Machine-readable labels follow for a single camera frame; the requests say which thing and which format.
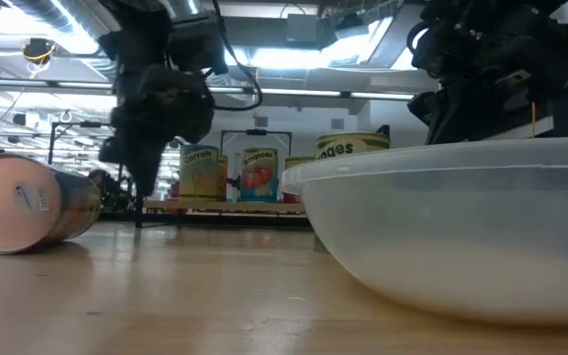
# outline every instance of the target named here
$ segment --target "black machine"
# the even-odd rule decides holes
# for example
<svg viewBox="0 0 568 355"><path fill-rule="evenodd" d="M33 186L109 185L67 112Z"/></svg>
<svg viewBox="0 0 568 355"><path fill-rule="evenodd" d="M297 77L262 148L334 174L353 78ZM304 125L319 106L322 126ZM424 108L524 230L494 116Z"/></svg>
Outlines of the black machine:
<svg viewBox="0 0 568 355"><path fill-rule="evenodd" d="M567 83L563 29L549 15L566 0L431 0L407 38L412 65L440 81L409 110L427 144L461 142L505 123L505 103L536 103ZM416 36L428 30L413 47Z"/></svg>
<svg viewBox="0 0 568 355"><path fill-rule="evenodd" d="M100 0L122 27L99 38L117 62L114 91L118 98L110 116L115 127L101 160L126 166L138 192L153 192L166 145L176 136L196 143L211 128L219 107L205 78L227 72L227 40L218 1L215 12L182 16L174 22L158 0ZM505 102L528 91L532 102L547 100L567 82L568 69L559 56L563 38L549 14L565 0L431 0L422 23L407 42L412 65L440 81L436 93L424 93L409 109L429 126L427 144L470 139L506 118ZM412 43L424 30L416 48Z"/></svg>

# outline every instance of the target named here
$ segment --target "can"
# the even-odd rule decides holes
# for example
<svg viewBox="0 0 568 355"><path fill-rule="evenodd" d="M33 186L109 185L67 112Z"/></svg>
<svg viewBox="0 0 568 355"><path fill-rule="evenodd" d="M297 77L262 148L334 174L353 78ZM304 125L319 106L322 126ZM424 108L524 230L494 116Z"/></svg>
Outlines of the can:
<svg viewBox="0 0 568 355"><path fill-rule="evenodd" d="M90 178L0 153L0 254L80 236L98 219L100 203Z"/></svg>
<svg viewBox="0 0 568 355"><path fill-rule="evenodd" d="M218 148L181 146L178 197L214 201L218 197Z"/></svg>
<svg viewBox="0 0 568 355"><path fill-rule="evenodd" d="M390 138L380 133L338 133L317 139L316 159L389 149Z"/></svg>
<svg viewBox="0 0 568 355"><path fill-rule="evenodd" d="M284 160L284 169L288 170L300 164L312 162L313 157L288 157ZM284 193L284 203L302 203L299 195Z"/></svg>
<svg viewBox="0 0 568 355"><path fill-rule="evenodd" d="M276 149L243 150L242 201L277 202L278 163Z"/></svg>
<svg viewBox="0 0 568 355"><path fill-rule="evenodd" d="M218 200L227 201L227 156L218 156Z"/></svg>

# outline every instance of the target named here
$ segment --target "wooden shelf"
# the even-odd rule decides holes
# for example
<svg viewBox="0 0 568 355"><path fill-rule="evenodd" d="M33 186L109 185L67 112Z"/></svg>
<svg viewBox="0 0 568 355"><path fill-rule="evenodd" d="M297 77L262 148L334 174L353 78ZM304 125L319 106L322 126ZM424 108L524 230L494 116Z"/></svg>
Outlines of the wooden shelf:
<svg viewBox="0 0 568 355"><path fill-rule="evenodd" d="M199 209L213 211L254 211L254 212L304 212L304 205L295 203L261 203L261 202L218 202L218 201L144 201L146 208L159 209Z"/></svg>

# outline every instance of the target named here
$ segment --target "tin can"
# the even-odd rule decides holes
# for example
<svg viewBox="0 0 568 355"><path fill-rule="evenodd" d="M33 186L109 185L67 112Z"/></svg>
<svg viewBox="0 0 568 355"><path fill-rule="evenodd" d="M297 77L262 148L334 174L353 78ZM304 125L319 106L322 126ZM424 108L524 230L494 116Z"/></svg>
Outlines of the tin can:
<svg viewBox="0 0 568 355"><path fill-rule="evenodd" d="M276 149L244 149L241 200L277 202L277 168Z"/></svg>
<svg viewBox="0 0 568 355"><path fill-rule="evenodd" d="M284 160L284 169L291 169L300 164L312 162L313 157L288 157ZM284 193L284 203L302 203L299 195Z"/></svg>
<svg viewBox="0 0 568 355"><path fill-rule="evenodd" d="M218 156L218 200L227 201L227 156Z"/></svg>
<svg viewBox="0 0 568 355"><path fill-rule="evenodd" d="M317 139L316 159L389 149L390 138L380 133L339 133Z"/></svg>
<svg viewBox="0 0 568 355"><path fill-rule="evenodd" d="M178 197L216 200L218 196L218 148L204 145L181 146Z"/></svg>
<svg viewBox="0 0 568 355"><path fill-rule="evenodd" d="M80 236L98 219L100 203L88 177L0 154L0 254Z"/></svg>

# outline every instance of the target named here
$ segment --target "white plastic bowl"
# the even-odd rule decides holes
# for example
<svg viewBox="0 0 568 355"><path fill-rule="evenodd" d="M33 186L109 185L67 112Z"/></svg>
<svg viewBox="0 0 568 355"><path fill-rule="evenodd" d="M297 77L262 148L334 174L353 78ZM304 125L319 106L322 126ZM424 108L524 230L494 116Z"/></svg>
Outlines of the white plastic bowl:
<svg viewBox="0 0 568 355"><path fill-rule="evenodd" d="M568 323L568 139L354 155L287 170L282 185L334 257L396 301Z"/></svg>

